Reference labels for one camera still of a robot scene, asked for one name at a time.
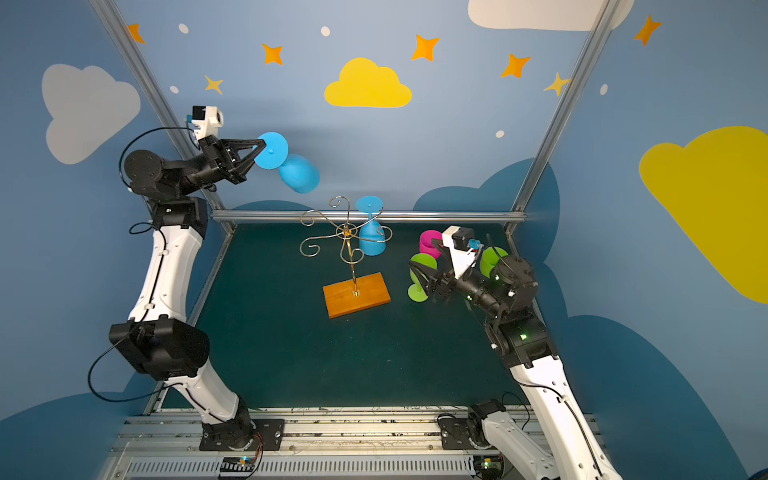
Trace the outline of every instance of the orange wooden block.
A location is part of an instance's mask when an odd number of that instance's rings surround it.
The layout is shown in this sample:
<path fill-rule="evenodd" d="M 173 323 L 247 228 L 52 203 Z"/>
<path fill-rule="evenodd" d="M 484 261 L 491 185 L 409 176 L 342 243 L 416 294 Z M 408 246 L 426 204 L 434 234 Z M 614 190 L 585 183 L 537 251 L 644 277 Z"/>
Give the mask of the orange wooden block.
<path fill-rule="evenodd" d="M 392 301 L 381 273 L 373 273 L 358 278 L 357 290 L 360 291 L 360 294 L 355 296 L 355 285 L 352 280 L 325 285 L 323 293 L 326 296 L 328 317 L 336 318 Z"/>

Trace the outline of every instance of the yellow cloud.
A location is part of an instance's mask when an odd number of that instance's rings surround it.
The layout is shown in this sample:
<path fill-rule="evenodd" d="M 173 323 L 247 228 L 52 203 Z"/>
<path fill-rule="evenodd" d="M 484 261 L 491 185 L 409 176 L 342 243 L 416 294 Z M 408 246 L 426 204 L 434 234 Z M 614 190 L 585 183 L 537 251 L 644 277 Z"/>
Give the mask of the yellow cloud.
<path fill-rule="evenodd" d="M 658 144 L 640 176 L 733 288 L 768 303 L 768 135 L 724 127 L 685 148 Z"/>
<path fill-rule="evenodd" d="M 368 58 L 347 62 L 339 81 L 326 87 L 326 101 L 337 107 L 397 108 L 407 105 L 411 97 L 410 88 L 400 83 L 394 70 Z"/>

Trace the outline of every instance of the metal bar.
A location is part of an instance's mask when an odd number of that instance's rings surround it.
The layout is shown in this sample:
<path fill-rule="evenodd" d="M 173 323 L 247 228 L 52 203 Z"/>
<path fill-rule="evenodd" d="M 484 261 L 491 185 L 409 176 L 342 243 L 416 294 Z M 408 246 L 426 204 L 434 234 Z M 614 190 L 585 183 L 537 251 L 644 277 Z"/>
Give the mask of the metal bar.
<path fill-rule="evenodd" d="M 512 211 L 522 212 L 528 206 L 533 190 L 536 188 L 541 174 L 544 173 L 544 168 L 547 166 L 547 162 L 549 162 L 549 158 L 560 139 L 560 135 L 568 123 L 571 112 L 573 112 L 576 106 L 579 95 L 584 90 L 589 75 L 592 73 L 592 68 L 597 63 L 600 52 L 603 50 L 605 42 L 611 33 L 611 21 L 621 2 L 622 0 L 605 0 L 603 2 L 603 6 L 598 12 L 587 41 L 584 43 L 584 47 L 581 49 L 574 70 L 571 73 L 571 81 L 568 82 L 568 87 L 560 98 L 558 107 L 555 109 L 552 120 L 547 128 L 547 133 L 544 135 L 544 140 L 541 142 L 531 168 L 528 169 L 528 174 L 525 175 L 525 179 L 520 186 L 518 196 L 512 205 Z M 509 233 L 514 229 L 515 223 L 505 225 L 505 230 Z"/>
<path fill-rule="evenodd" d="M 304 210 L 214 210 L 213 219 L 217 222 L 232 221 L 234 223 L 270 222 L 290 223 L 298 222 Z M 337 210 L 323 211 L 331 220 L 344 221 L 346 212 Z M 307 214 L 305 218 L 324 220 L 319 214 Z M 368 214 L 352 212 L 349 220 L 367 220 Z M 525 220 L 523 212 L 414 212 L 414 211 L 385 211 L 377 220 L 382 223 L 517 223 Z"/>
<path fill-rule="evenodd" d="M 146 95 L 147 100 L 157 114 L 157 118 L 164 127 L 180 127 L 173 108 L 170 107 L 168 100 L 163 95 L 157 79 L 152 74 L 149 64 L 141 50 L 136 45 L 133 37 L 128 32 L 125 20 L 113 0 L 90 0 L 91 6 L 96 11 L 101 23 L 106 28 L 107 33 L 112 38 L 114 45 L 122 55 L 131 73 L 136 78 L 141 90 Z M 182 130 L 168 130 L 168 137 L 173 142 L 176 150 L 182 158 L 192 158 L 197 155 L 194 146 L 189 139 L 188 132 Z M 208 190 L 202 190 L 205 199 L 214 210 L 223 210 L 224 204 L 221 198 Z M 234 232 L 234 224 L 231 222 L 222 223 L 227 233 Z"/>

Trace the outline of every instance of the yellow star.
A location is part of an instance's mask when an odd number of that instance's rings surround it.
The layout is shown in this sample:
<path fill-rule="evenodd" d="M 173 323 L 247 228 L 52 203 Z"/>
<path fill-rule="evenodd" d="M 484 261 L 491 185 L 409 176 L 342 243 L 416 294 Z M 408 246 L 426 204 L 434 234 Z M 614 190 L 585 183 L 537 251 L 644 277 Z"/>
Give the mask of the yellow star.
<path fill-rule="evenodd" d="M 219 92 L 219 95 L 221 95 L 221 90 L 219 90 L 219 85 L 223 80 L 219 81 L 213 81 L 210 78 L 208 78 L 208 75 L 205 76 L 205 79 L 208 80 L 208 86 L 205 87 L 206 90 L 215 90 Z"/>
<path fill-rule="evenodd" d="M 514 75 L 515 77 L 520 78 L 520 75 L 523 74 L 523 67 L 530 59 L 531 57 L 517 58 L 514 55 L 509 55 L 509 65 L 507 65 L 507 69 L 502 73 L 502 78 L 509 75 Z"/>
<path fill-rule="evenodd" d="M 560 78 L 560 72 L 557 72 L 554 74 L 554 83 L 544 89 L 544 91 L 547 90 L 554 90 L 556 94 L 558 94 L 558 97 L 560 96 L 560 90 L 563 88 L 563 85 L 567 84 L 569 81 L 571 81 L 570 78 L 566 78 L 565 80 Z"/>
<path fill-rule="evenodd" d="M 648 45 L 648 39 L 650 38 L 651 34 L 653 34 L 657 28 L 661 26 L 661 23 L 656 23 L 653 20 L 650 19 L 650 15 L 648 15 L 648 19 L 645 21 L 645 25 L 643 25 L 643 29 L 640 30 L 640 33 L 635 36 L 635 40 L 642 40 L 643 46 Z"/>
<path fill-rule="evenodd" d="M 139 24 L 138 23 L 134 23 L 133 25 L 129 25 L 128 26 L 128 31 L 131 33 L 131 37 L 133 37 L 135 41 L 137 41 L 139 43 L 144 43 L 144 39 L 141 37 L 141 35 L 139 35 Z"/>
<path fill-rule="evenodd" d="M 283 61 L 280 60 L 280 50 L 283 50 L 283 47 L 267 47 L 266 44 L 261 44 L 262 47 L 264 47 L 264 51 L 266 52 L 266 58 L 264 59 L 264 64 L 268 63 L 276 63 L 278 65 L 282 65 Z"/>
<path fill-rule="evenodd" d="M 416 60 L 417 58 L 426 58 L 427 60 L 432 61 L 432 49 L 435 48 L 435 45 L 437 45 L 439 40 L 439 38 L 425 40 L 424 38 L 421 38 L 417 35 L 416 51 L 413 52 L 413 57 L 411 60 Z"/>

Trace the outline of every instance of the gray cloud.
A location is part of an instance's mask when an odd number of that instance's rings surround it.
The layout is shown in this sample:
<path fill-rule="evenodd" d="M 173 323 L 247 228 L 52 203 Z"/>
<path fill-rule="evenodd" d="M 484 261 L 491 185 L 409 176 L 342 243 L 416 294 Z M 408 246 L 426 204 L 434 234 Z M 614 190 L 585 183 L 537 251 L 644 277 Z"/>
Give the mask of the gray cloud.
<path fill-rule="evenodd" d="M 45 140 L 63 164 L 76 164 L 133 120 L 141 99 L 133 85 L 90 66 L 51 65 L 43 74 L 43 100 L 53 117 Z"/>

